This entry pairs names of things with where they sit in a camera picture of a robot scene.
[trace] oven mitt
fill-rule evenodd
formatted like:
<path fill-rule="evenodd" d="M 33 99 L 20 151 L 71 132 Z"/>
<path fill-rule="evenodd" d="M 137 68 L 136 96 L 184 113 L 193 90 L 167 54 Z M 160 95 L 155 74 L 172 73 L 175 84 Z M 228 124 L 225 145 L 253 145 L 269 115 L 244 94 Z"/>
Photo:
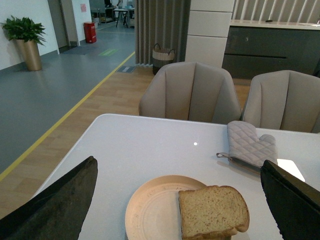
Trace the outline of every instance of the oven mitt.
<path fill-rule="evenodd" d="M 277 164 L 276 139 L 269 134 L 258 138 L 256 127 L 245 121 L 232 121 L 227 125 L 229 154 L 217 153 L 218 158 L 260 174 L 265 160 Z"/>

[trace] bread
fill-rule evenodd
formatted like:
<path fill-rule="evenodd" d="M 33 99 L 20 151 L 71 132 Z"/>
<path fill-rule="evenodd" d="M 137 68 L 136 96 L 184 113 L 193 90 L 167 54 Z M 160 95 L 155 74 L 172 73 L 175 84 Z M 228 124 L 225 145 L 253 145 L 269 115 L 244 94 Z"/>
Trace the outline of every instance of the bread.
<path fill-rule="evenodd" d="M 183 240 L 219 239 L 248 230 L 249 210 L 235 188 L 214 185 L 178 195 Z"/>

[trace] door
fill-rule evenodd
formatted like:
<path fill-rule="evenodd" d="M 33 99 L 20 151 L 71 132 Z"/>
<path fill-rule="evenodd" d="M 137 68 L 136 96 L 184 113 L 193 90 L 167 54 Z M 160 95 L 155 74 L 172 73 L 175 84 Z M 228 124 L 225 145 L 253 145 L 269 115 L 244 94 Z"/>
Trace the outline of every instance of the door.
<path fill-rule="evenodd" d="M 69 45 L 61 0 L 48 0 L 58 48 Z"/>

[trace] gold planter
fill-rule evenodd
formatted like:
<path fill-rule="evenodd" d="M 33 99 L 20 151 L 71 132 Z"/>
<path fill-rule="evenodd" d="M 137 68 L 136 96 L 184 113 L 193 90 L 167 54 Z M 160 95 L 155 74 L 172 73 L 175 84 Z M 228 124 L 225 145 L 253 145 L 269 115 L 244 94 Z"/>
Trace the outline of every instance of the gold planter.
<path fill-rule="evenodd" d="M 25 42 L 16 39 L 18 47 L 22 53 L 23 60 L 29 71 L 38 71 L 42 69 L 41 58 L 39 54 L 38 44 L 32 40 Z"/>

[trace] red bin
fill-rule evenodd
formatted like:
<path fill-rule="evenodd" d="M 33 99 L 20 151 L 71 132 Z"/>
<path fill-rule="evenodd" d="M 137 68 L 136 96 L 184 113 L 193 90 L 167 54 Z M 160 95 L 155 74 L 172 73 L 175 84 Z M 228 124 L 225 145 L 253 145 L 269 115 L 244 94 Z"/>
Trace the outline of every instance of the red bin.
<path fill-rule="evenodd" d="M 85 42 L 87 44 L 93 44 L 97 41 L 96 28 L 95 28 L 94 22 L 84 23 L 84 35 L 85 35 Z"/>

